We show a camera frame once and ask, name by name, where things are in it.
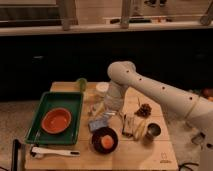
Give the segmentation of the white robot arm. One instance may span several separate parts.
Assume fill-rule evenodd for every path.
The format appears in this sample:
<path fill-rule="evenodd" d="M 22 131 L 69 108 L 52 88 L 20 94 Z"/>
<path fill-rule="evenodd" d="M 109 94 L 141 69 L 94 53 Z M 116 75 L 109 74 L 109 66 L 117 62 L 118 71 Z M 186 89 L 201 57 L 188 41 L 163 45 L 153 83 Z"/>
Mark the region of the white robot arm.
<path fill-rule="evenodd" d="M 198 171 L 213 171 L 213 102 L 199 95 L 142 76 L 131 61 L 117 61 L 108 66 L 109 88 L 104 96 L 106 109 L 119 111 L 124 106 L 129 87 L 185 118 L 205 135 Z"/>

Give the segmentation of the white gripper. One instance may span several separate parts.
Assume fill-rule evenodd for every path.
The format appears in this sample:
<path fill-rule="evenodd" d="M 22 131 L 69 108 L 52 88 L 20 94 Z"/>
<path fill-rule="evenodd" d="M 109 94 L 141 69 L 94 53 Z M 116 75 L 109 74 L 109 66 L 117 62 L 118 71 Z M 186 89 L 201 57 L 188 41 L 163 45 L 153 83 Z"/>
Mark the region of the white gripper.
<path fill-rule="evenodd" d="M 103 120 L 109 120 L 112 116 L 115 115 L 116 111 L 107 109 L 103 102 L 98 104 L 93 114 L 95 119 L 103 119 Z"/>

